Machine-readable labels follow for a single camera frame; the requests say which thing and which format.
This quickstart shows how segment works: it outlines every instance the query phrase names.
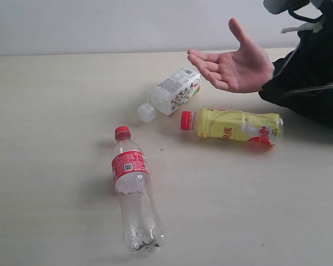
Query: yellow bottle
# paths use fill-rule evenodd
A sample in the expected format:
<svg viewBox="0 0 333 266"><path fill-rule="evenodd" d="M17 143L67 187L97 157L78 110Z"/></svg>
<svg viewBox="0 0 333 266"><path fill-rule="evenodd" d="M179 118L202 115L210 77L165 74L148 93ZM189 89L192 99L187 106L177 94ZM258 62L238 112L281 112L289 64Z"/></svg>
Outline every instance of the yellow bottle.
<svg viewBox="0 0 333 266"><path fill-rule="evenodd" d="M278 114L202 108L183 112L181 129L194 130L199 137L257 141L274 145L282 140L284 126Z"/></svg>

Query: plastic bottle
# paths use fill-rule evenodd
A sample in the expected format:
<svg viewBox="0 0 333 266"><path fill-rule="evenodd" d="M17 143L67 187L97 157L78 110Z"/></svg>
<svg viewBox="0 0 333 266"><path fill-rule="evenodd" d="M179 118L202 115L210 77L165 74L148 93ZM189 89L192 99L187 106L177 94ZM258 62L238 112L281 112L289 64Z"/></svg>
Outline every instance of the plastic bottle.
<svg viewBox="0 0 333 266"><path fill-rule="evenodd" d="M202 108L181 115L181 129L194 130L199 137L257 141L274 145L282 140L284 126L278 114Z"/></svg>
<svg viewBox="0 0 333 266"><path fill-rule="evenodd" d="M122 212L123 241L130 251L145 254L164 245L164 226L154 204L144 154L130 137L126 126L115 130L112 171Z"/></svg>
<svg viewBox="0 0 333 266"><path fill-rule="evenodd" d="M147 93L147 103L138 108L138 115L144 122L156 118L156 109L164 115L171 115L199 90L200 74L182 68Z"/></svg>

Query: barcode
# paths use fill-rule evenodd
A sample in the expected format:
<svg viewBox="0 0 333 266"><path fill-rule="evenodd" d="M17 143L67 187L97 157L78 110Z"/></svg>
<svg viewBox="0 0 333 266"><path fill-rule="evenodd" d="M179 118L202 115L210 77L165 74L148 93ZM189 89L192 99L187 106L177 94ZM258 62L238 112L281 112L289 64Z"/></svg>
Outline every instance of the barcode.
<svg viewBox="0 0 333 266"><path fill-rule="evenodd" d="M183 86L183 85L180 82L177 82L172 79L166 79L165 81L163 81L162 83L159 84L159 87L167 90L171 94L176 92L181 86Z"/></svg>
<svg viewBox="0 0 333 266"><path fill-rule="evenodd" d="M184 69L184 72L185 73L188 73L188 74L192 74L193 72L191 71L191 70L189 70L189 69Z"/></svg>
<svg viewBox="0 0 333 266"><path fill-rule="evenodd" d="M133 170L133 165L131 163L124 165L123 167L125 172Z"/></svg>

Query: human hand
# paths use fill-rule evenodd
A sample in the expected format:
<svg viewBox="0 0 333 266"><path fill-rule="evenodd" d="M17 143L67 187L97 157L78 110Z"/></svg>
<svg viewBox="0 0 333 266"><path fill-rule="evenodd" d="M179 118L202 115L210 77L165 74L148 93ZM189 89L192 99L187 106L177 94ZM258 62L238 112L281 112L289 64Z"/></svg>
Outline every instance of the human hand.
<svg viewBox="0 0 333 266"><path fill-rule="evenodd" d="M217 89L232 93L254 93L273 78L274 66L265 50L250 39L235 18L229 29L239 41L235 52L206 54L188 50L188 59Z"/></svg>

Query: white bottle cap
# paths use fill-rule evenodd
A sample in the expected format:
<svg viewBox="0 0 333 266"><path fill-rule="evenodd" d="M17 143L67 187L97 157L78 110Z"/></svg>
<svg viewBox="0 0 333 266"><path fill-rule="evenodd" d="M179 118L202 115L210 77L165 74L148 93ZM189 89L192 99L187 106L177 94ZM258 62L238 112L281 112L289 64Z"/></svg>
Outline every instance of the white bottle cap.
<svg viewBox="0 0 333 266"><path fill-rule="evenodd" d="M138 115L144 122L151 122L157 116L157 112L155 111L155 107L150 104L142 104L138 108Z"/></svg>

